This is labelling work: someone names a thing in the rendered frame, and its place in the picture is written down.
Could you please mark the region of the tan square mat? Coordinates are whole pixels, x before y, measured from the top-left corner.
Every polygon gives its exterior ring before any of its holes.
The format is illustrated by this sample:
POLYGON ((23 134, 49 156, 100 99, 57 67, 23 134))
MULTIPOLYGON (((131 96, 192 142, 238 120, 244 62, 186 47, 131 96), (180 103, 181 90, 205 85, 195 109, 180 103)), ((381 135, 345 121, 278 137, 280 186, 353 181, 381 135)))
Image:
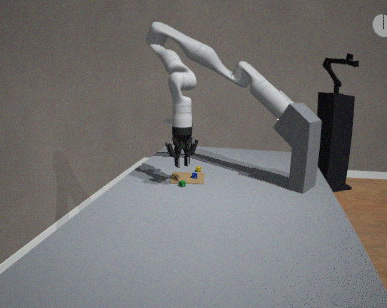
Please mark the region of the tan square mat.
POLYGON ((186 184, 204 184, 204 173, 198 172, 173 172, 169 183, 179 184, 179 181, 185 181, 186 184), (192 173, 197 173, 197 178, 192 178, 192 173))

